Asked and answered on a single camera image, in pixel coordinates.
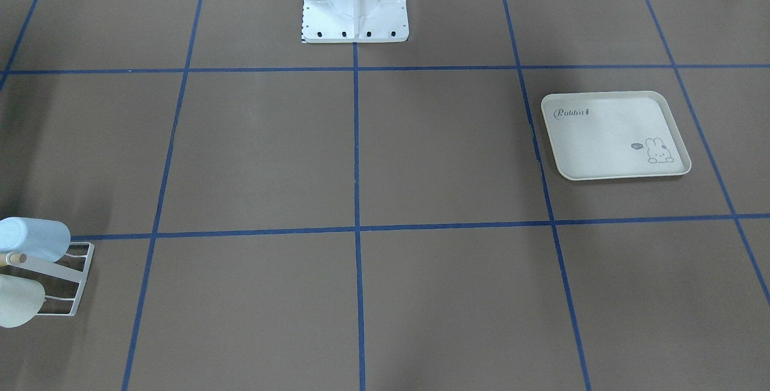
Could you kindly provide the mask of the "blue plastic cup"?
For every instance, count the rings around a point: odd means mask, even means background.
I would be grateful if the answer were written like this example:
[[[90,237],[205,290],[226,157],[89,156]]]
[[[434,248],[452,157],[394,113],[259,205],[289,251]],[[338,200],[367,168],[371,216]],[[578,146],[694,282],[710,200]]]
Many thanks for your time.
[[[57,262],[69,249],[71,234],[60,221],[8,217],[1,221],[1,252],[19,252]]]

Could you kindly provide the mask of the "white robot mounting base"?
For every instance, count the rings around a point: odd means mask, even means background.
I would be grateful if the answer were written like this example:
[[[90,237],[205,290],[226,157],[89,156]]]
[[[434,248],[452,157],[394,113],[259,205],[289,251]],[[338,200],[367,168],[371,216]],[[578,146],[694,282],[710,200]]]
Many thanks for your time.
[[[407,0],[303,0],[303,43],[400,43],[409,34]]]

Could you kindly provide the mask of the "cream plastic tray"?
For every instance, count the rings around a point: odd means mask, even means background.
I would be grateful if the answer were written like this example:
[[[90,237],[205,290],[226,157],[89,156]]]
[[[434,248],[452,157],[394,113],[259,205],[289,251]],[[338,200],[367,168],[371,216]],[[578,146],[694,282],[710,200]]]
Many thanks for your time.
[[[691,158],[668,101],[655,91],[542,98],[556,169],[573,182],[682,176]]]

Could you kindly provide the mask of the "pale green plastic cup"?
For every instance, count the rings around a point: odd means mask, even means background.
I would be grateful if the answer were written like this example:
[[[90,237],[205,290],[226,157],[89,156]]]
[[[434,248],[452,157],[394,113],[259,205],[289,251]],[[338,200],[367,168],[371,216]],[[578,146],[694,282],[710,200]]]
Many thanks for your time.
[[[1,275],[1,326],[14,328],[27,323],[39,313],[45,300],[40,282]]]

